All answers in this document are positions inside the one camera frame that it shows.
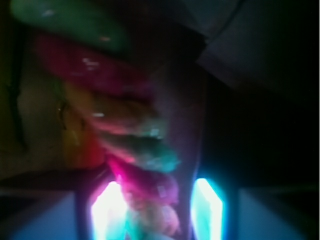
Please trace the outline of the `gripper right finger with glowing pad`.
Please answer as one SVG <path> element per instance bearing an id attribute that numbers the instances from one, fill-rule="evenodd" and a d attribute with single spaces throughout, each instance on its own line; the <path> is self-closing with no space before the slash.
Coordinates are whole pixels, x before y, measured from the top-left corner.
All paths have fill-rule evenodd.
<path id="1" fill-rule="evenodd" d="M 190 197 L 190 223 L 195 240 L 238 239 L 238 194 L 231 178 L 198 177 Z"/>

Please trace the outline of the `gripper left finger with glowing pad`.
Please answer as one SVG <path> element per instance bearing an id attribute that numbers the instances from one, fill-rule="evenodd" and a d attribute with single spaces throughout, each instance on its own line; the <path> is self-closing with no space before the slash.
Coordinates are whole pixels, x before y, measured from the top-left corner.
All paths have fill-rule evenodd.
<path id="1" fill-rule="evenodd" d="M 75 189 L 77 240 L 123 240 L 128 205 L 113 179 L 81 182 Z"/>

